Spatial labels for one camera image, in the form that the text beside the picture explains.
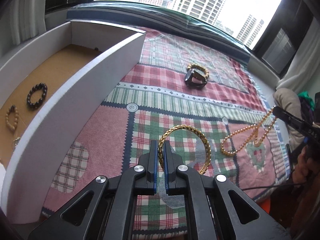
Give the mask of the gold chain bangle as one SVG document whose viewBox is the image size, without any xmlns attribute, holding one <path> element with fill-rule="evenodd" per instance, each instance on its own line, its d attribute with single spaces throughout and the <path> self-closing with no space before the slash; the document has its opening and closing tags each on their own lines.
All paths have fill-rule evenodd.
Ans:
<svg viewBox="0 0 320 240">
<path fill-rule="evenodd" d="M 205 153 L 206 153 L 206 158 L 205 158 L 205 162 L 203 167 L 200 169 L 199 174 L 204 175 L 210 165 L 211 162 L 211 156 L 212 156 L 212 152 L 211 152 L 211 147 L 210 144 L 208 142 L 208 139 L 206 138 L 206 136 L 198 129 L 196 129 L 193 126 L 189 126 L 189 125 L 177 125 L 174 126 L 170 129 L 168 129 L 159 139 L 159 143 L 158 143 L 158 148 L 157 148 L 157 152 L 158 152 L 158 159 L 159 159 L 159 164 L 162 168 L 162 170 L 164 171 L 164 153 L 163 153 L 163 146 L 164 146 L 164 142 L 165 139 L 171 135 L 171 133 L 178 131 L 178 130 L 186 130 L 189 131 L 193 134 L 195 134 L 203 143 L 204 145 L 204 149 L 205 149 Z"/>
</svg>

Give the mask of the white curtain right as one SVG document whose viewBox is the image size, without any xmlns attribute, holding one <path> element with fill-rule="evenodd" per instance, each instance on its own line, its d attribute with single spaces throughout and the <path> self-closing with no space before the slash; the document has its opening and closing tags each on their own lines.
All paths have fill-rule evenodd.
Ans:
<svg viewBox="0 0 320 240">
<path fill-rule="evenodd" d="M 276 90 L 290 89 L 296 93 L 303 90 L 319 67 L 319 22 L 314 17 L 300 47 L 293 57 Z"/>
</svg>

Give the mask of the white curtain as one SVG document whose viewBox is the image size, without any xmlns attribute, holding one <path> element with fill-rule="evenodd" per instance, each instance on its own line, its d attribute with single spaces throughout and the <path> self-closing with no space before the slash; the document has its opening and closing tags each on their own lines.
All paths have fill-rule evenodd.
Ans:
<svg viewBox="0 0 320 240">
<path fill-rule="evenodd" d="M 18 45 L 44 34 L 46 0 L 13 0 L 10 3 L 12 41 Z"/>
<path fill-rule="evenodd" d="M 303 90 L 319 67 L 319 22 L 314 17 L 300 47 L 293 57 L 276 90 L 290 89 L 296 93 Z"/>
</svg>

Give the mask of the patchwork plaid bed quilt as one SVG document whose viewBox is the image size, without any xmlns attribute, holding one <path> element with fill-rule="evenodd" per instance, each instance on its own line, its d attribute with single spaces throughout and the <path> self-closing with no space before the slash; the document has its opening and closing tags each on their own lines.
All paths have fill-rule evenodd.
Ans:
<svg viewBox="0 0 320 240">
<path fill-rule="evenodd" d="M 140 61 L 86 122 L 66 153 L 44 201 L 49 217 L 98 175 L 116 177 L 135 166 L 152 140 L 189 125 L 208 139 L 207 176 L 224 174 L 255 201 L 287 180 L 289 165 L 278 127 L 262 144 L 246 144 L 246 126 L 268 109 L 261 91 L 240 63 L 186 38 L 146 29 Z M 203 88 L 185 84 L 193 69 Z"/>
</svg>

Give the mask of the white cardboard box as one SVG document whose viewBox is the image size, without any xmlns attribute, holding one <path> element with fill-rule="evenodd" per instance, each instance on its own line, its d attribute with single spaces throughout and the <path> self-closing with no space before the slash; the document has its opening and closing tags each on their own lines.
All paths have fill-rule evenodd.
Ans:
<svg viewBox="0 0 320 240">
<path fill-rule="evenodd" d="M 1 208 L 12 224 L 38 220 L 54 175 L 88 119 L 139 62 L 145 31 L 72 20 L 33 39 L 1 66 L 1 102 L 36 67 L 67 45 L 101 53 L 45 101 L 23 133 L 4 177 Z"/>
</svg>

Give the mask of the white curtain left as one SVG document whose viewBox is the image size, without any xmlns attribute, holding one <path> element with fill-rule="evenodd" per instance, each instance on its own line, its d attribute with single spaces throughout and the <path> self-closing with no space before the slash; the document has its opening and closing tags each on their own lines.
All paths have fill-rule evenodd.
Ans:
<svg viewBox="0 0 320 240">
<path fill-rule="evenodd" d="M 13 0 L 10 3 L 12 41 L 18 45 L 44 34 L 46 0 Z"/>
</svg>

